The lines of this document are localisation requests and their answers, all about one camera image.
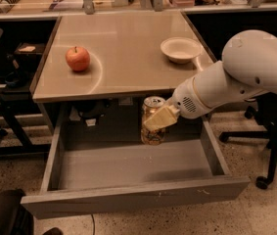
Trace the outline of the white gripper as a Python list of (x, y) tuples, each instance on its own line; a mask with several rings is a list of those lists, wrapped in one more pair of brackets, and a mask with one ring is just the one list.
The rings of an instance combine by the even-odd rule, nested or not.
[(178, 85), (164, 105), (143, 121), (149, 131), (156, 131), (177, 123), (179, 116), (199, 118), (208, 112), (195, 92), (194, 79), (188, 78)]

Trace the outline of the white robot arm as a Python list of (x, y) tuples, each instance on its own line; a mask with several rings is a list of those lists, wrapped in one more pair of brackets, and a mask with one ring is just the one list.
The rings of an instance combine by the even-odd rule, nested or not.
[(155, 131), (194, 119), (227, 103), (267, 92), (277, 94), (277, 37), (261, 30), (245, 30), (225, 44), (222, 59), (178, 85), (172, 96), (143, 126)]

